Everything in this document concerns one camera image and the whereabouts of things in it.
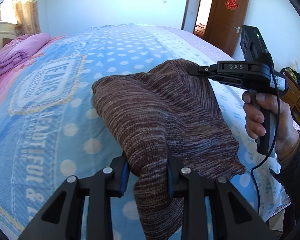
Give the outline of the person's right hand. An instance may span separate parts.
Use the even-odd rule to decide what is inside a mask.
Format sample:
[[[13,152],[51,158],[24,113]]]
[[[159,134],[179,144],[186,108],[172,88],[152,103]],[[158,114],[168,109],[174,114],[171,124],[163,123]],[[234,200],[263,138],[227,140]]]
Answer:
[[[249,92],[244,92],[242,99],[244,101],[243,109],[246,113],[245,129],[252,139],[264,136],[266,129],[262,126],[264,115],[253,106],[252,97]],[[256,101],[260,107],[272,111],[277,115],[277,140],[276,153],[277,159],[281,165],[287,165],[296,154],[300,142],[300,133],[293,126],[293,119],[290,107],[283,101],[277,101],[277,97],[270,94],[257,94]]]

